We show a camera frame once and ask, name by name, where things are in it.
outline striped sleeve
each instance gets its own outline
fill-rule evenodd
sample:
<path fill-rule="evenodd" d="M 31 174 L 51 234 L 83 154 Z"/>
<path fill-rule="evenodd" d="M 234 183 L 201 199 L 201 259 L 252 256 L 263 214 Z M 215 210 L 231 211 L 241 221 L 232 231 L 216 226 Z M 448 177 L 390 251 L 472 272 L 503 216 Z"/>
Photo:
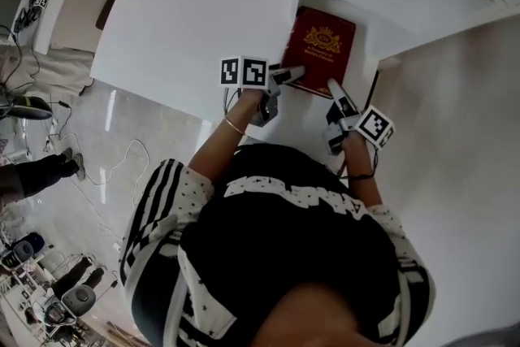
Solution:
<path fill-rule="evenodd" d="M 128 225 L 119 260 L 124 295 L 136 325 L 154 346 L 170 345 L 177 337 L 187 288 L 177 260 L 179 241 L 212 195 L 207 178 L 174 159 L 163 161 Z"/>
<path fill-rule="evenodd" d="M 386 206 L 372 206 L 370 213 L 388 234 L 396 248 L 399 262 L 399 286 L 401 295 L 396 302 L 395 314 L 383 325 L 389 325 L 386 331 L 396 328 L 392 338 L 393 345 L 404 345 L 417 332 L 430 316 L 436 287 L 423 260 L 406 237 L 399 218 Z"/>

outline bracelet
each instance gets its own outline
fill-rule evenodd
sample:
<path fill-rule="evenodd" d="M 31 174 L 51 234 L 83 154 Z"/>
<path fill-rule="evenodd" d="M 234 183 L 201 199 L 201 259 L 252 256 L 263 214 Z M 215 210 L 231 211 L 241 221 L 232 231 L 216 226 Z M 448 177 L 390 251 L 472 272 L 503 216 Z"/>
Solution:
<path fill-rule="evenodd" d="M 224 116 L 224 120 L 226 120 L 227 124 L 234 128 L 239 134 L 241 134 L 242 136 L 246 136 L 245 132 L 242 132 L 237 126 L 235 126 L 235 124 L 230 119 L 228 119 L 227 115 Z"/>

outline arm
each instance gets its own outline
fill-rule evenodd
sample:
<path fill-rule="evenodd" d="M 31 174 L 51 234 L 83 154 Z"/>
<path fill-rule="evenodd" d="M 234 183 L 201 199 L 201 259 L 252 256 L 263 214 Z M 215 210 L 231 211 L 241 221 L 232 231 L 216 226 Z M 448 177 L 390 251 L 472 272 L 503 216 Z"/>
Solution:
<path fill-rule="evenodd" d="M 349 176 L 359 176 L 372 172 L 371 156 L 365 139 L 357 132 L 351 132 L 341 144 Z M 375 179 L 353 180 L 349 187 L 363 201 L 366 208 L 383 204 Z"/>
<path fill-rule="evenodd" d="M 263 91 L 261 90 L 244 90 L 238 102 L 227 113 L 227 118 L 244 132 L 256 114 L 262 96 Z M 212 183 L 217 182 L 229 161 L 231 161 L 241 139 L 242 135 L 226 120 L 223 120 L 206 143 L 193 156 L 188 167 L 206 177 Z"/>

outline gold emblem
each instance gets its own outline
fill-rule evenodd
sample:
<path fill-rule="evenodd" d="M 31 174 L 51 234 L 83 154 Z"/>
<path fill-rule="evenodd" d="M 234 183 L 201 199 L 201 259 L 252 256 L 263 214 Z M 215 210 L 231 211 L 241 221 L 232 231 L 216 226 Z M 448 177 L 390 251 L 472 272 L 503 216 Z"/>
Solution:
<path fill-rule="evenodd" d="M 303 41 L 335 54 L 340 53 L 340 36 L 334 36 L 334 33 L 326 26 L 321 27 L 319 30 L 313 26 L 312 29 L 307 32 Z"/>

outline shoe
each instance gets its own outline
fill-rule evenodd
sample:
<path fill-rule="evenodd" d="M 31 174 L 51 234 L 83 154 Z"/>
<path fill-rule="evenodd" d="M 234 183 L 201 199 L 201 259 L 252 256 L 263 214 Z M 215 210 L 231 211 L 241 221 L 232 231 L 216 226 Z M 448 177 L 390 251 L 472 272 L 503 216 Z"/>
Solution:
<path fill-rule="evenodd" d="M 85 177 L 87 176 L 85 172 L 85 165 L 83 164 L 83 155 L 82 154 L 75 154 L 72 160 L 78 164 L 78 167 L 80 167 L 80 170 L 76 173 L 78 180 L 83 181 L 85 180 Z"/>
<path fill-rule="evenodd" d="M 65 160 L 65 163 L 67 163 L 68 161 L 70 161 L 72 159 L 72 148 L 66 148 L 63 152 L 62 152 L 62 155 L 65 156 L 65 158 L 67 158 Z"/>

